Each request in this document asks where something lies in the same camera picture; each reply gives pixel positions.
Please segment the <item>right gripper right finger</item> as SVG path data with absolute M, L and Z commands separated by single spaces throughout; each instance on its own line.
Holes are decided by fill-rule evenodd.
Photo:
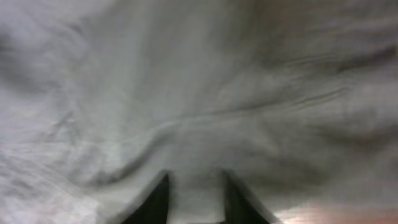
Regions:
M 256 208 L 252 194 L 233 174 L 224 171 L 224 223 L 270 224 Z

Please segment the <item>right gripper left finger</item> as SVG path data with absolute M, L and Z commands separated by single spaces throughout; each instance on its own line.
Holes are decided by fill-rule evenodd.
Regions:
M 170 202 L 170 177 L 164 174 L 142 204 L 121 224 L 167 224 Z

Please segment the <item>grey shorts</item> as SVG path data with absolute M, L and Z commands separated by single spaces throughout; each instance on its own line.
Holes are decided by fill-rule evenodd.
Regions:
M 397 222 L 397 2 L 1 2 L 1 222 Z

